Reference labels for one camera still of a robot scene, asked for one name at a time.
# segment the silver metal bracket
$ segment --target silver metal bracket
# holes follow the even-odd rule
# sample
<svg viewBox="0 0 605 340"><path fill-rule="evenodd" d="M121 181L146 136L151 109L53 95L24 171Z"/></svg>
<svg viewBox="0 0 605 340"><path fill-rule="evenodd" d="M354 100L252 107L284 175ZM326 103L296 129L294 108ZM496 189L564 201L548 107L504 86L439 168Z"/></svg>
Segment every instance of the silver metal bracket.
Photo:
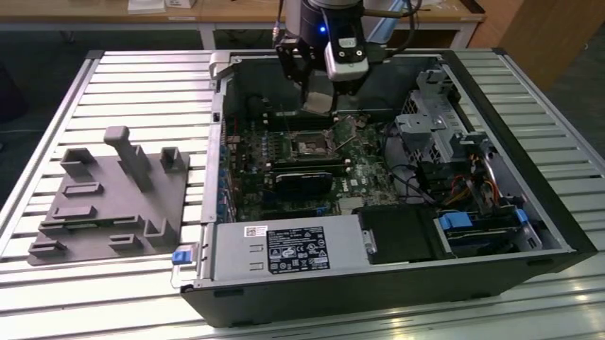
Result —
<svg viewBox="0 0 605 340"><path fill-rule="evenodd" d="M219 80L227 74L231 73L231 52L229 51L218 51L214 52L210 56L209 62L209 71L210 71L210 78L213 80Z"/></svg>

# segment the aluminum extrusion table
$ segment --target aluminum extrusion table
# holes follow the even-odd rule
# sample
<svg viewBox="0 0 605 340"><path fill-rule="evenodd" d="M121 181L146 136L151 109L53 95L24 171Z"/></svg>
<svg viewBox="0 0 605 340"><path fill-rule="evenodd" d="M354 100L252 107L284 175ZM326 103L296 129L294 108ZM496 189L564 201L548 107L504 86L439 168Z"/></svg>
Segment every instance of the aluminum extrusion table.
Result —
<svg viewBox="0 0 605 340"><path fill-rule="evenodd" d="M0 212L0 338L552 339L605 332L605 253L501 296L468 302L214 329L179 296L170 255L33 267L26 261L61 185L69 147L113 153L110 125L145 151L191 154L182 243L199 240L211 117L211 51L91 53ZM587 231L605 249L605 163L507 55L459 56ZM477 115L463 105L471 121Z"/></svg>

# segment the warning symbol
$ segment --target warning symbol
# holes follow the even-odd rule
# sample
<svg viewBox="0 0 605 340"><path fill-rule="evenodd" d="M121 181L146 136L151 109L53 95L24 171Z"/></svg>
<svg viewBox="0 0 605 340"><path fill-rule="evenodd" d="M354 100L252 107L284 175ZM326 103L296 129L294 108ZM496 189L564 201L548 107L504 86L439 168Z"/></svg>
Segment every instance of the warning symbol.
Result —
<svg viewBox="0 0 605 340"><path fill-rule="evenodd" d="M270 259L281 259L282 258L282 252L280 249L272 249L269 253L269 258Z"/></svg>

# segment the floor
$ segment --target floor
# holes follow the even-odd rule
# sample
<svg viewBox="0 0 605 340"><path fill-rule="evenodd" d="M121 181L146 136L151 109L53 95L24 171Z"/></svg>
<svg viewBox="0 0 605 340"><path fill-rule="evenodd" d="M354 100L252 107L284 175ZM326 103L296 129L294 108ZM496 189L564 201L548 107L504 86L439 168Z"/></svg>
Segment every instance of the floor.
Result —
<svg viewBox="0 0 605 340"><path fill-rule="evenodd" d="M195 50L193 31L82 32L74 44L59 33L0 33L0 62L28 101L28 114L0 124L0 204L22 175L34 149L90 50ZM269 47L270 34L231 31L222 48ZM605 26L588 43L548 96L597 151L605 155Z"/></svg>

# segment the blue latch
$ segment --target blue latch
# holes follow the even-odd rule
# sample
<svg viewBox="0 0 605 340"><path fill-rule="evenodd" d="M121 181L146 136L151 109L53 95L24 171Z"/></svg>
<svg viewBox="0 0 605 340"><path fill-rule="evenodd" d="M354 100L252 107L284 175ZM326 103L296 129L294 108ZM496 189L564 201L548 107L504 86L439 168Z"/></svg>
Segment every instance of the blue latch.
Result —
<svg viewBox="0 0 605 340"><path fill-rule="evenodd" d="M524 225L528 223L529 221L529 218L528 218L528 214L527 214L527 211L524 209L517 209L516 210L516 214L517 214L517 217L520 219L520 223Z"/></svg>
<svg viewBox="0 0 605 340"><path fill-rule="evenodd" d="M173 264L175 266L182 264L190 264L193 258L193 251L191 250L177 250L173 253Z"/></svg>
<svg viewBox="0 0 605 340"><path fill-rule="evenodd" d="M465 212L449 212L440 217L439 223L444 230L451 228L473 227L469 214Z"/></svg>

